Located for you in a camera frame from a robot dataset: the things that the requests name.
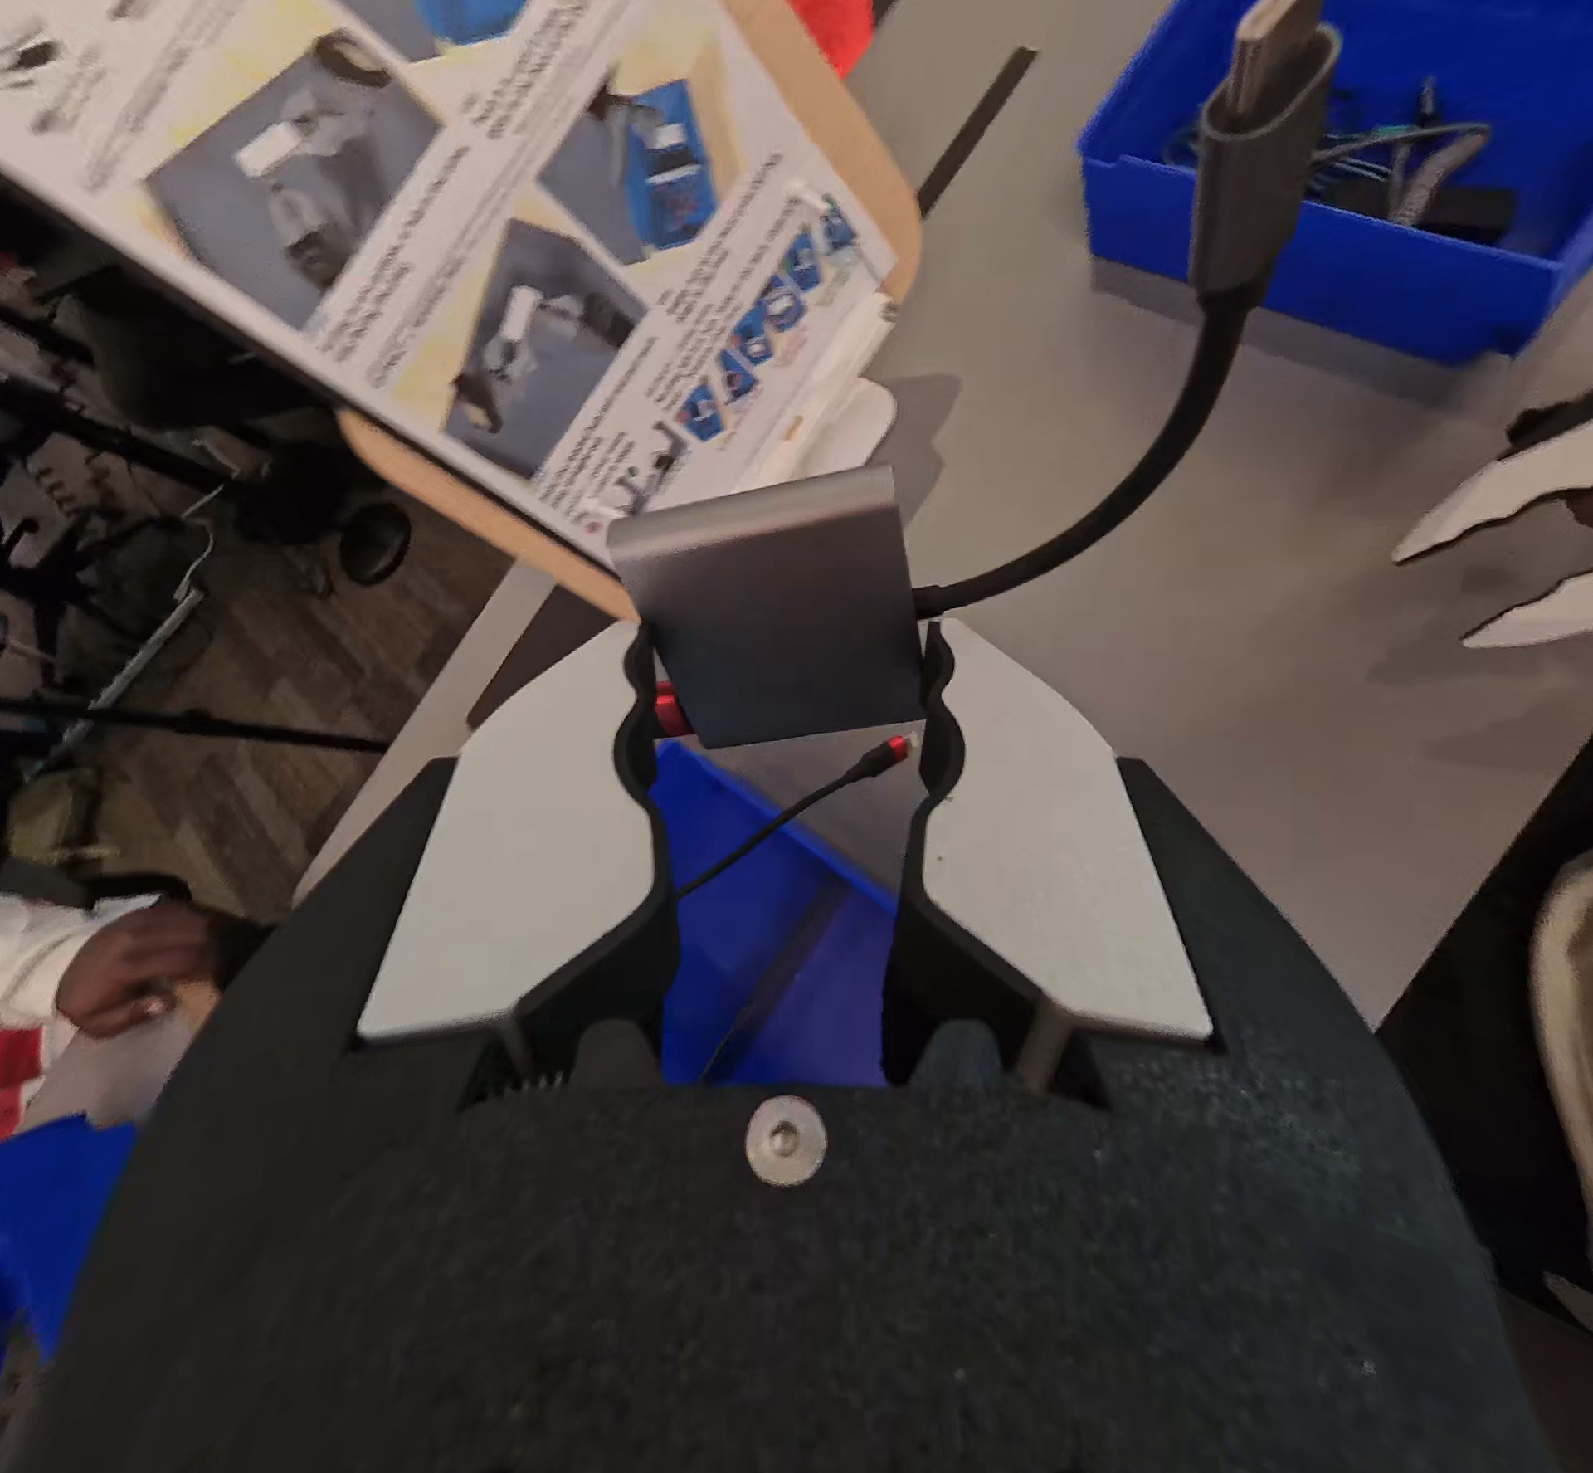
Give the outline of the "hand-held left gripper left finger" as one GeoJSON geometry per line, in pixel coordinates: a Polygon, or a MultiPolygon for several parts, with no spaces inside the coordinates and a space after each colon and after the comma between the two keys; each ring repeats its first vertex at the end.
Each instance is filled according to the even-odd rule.
{"type": "Polygon", "coordinates": [[[499,705],[456,756],[358,1019],[382,1045],[505,1026],[641,911],[658,875],[621,729],[653,712],[653,654],[612,624],[499,705]]]}

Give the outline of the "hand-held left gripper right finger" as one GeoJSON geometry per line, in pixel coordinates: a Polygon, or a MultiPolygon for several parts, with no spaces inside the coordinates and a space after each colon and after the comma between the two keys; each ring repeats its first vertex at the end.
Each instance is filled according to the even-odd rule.
{"type": "Polygon", "coordinates": [[[911,1082],[946,1024],[1047,1091],[1074,1033],[1204,1046],[1213,1014],[1118,753],[962,621],[926,631],[919,775],[880,1002],[911,1082]]]}

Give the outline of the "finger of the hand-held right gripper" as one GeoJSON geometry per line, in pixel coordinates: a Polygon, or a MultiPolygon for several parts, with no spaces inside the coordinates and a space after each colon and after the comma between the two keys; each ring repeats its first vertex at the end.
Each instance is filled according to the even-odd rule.
{"type": "Polygon", "coordinates": [[[1530,407],[1506,425],[1503,451],[1421,517],[1391,558],[1413,561],[1539,503],[1589,500],[1589,492],[1591,397],[1530,407]]]}
{"type": "Polygon", "coordinates": [[[1503,609],[1462,636],[1472,649],[1545,646],[1591,632],[1591,573],[1557,581],[1533,600],[1503,609]]]}

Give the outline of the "grey usb hub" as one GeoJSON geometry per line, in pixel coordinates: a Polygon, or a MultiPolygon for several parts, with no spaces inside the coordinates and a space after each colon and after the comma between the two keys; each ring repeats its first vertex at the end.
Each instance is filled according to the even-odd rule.
{"type": "Polygon", "coordinates": [[[855,466],[616,522],[607,548],[683,722],[711,748],[918,719],[919,626],[1072,563],[1164,486],[1206,429],[1304,201],[1342,54],[1325,0],[1255,0],[1198,118],[1186,278],[1201,330],[1155,441],[1053,537],[913,587],[894,475],[855,466]]]}

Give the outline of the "black tripod stand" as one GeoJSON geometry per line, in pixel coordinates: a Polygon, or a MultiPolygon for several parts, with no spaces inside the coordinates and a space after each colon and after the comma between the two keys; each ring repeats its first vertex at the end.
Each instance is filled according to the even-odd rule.
{"type": "MultiPolygon", "coordinates": [[[[42,432],[46,437],[64,436],[88,451],[110,453],[130,466],[144,466],[193,490],[202,503],[222,495],[241,500],[259,488],[236,473],[191,459],[175,449],[141,439],[132,430],[80,413],[69,408],[59,390],[25,385],[8,374],[3,374],[3,417],[24,432],[42,432]]],[[[30,695],[25,699],[5,697],[1,710],[5,716],[29,724],[144,727],[193,738],[303,746],[356,755],[382,755],[388,748],[385,739],[322,729],[254,724],[219,717],[191,707],[181,712],[144,710],[108,702],[90,704],[30,695]]]]}

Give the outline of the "black round stand base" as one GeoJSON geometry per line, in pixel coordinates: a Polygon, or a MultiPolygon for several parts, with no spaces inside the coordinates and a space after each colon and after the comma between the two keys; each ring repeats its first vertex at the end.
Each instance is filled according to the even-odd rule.
{"type": "Polygon", "coordinates": [[[371,588],[392,578],[409,556],[412,524],[393,500],[370,500],[353,509],[336,539],[336,559],[348,581],[371,588]]]}

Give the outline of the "person's tan trousers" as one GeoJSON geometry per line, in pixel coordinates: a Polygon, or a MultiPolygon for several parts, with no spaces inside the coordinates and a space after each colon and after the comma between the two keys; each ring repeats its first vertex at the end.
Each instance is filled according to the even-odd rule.
{"type": "Polygon", "coordinates": [[[1528,997],[1555,1116],[1591,1216],[1591,855],[1561,867],[1530,931],[1528,997]]]}

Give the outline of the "white document stand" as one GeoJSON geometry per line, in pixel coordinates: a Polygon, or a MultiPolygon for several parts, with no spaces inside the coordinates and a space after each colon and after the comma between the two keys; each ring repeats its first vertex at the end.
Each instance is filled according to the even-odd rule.
{"type": "Polygon", "coordinates": [[[872,293],[824,347],[821,307],[792,290],[760,301],[726,347],[639,432],[617,437],[566,503],[580,539],[685,498],[760,490],[863,464],[897,419],[894,393],[865,374],[897,320],[872,293]]]}

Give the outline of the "printed instruction sheet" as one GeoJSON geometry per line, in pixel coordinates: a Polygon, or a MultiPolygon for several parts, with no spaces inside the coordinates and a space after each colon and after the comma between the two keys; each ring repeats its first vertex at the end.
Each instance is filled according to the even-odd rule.
{"type": "Polygon", "coordinates": [[[758,485],[902,244],[728,0],[3,0],[3,178],[605,559],[758,485]]]}

